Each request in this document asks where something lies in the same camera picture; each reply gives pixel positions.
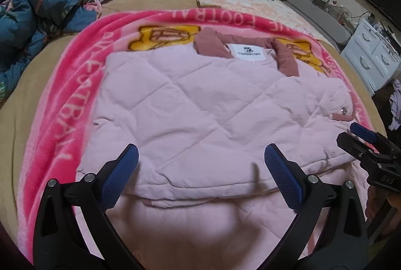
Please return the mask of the person's right hand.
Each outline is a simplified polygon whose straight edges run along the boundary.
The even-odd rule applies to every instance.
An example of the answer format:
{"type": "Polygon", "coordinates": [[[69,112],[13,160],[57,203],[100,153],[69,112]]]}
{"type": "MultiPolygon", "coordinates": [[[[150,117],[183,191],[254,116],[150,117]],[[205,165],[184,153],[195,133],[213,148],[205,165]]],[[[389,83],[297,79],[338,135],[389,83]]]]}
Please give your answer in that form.
{"type": "Polygon", "coordinates": [[[400,195],[370,186],[366,202],[368,245],[390,236],[400,223],[400,195]]]}

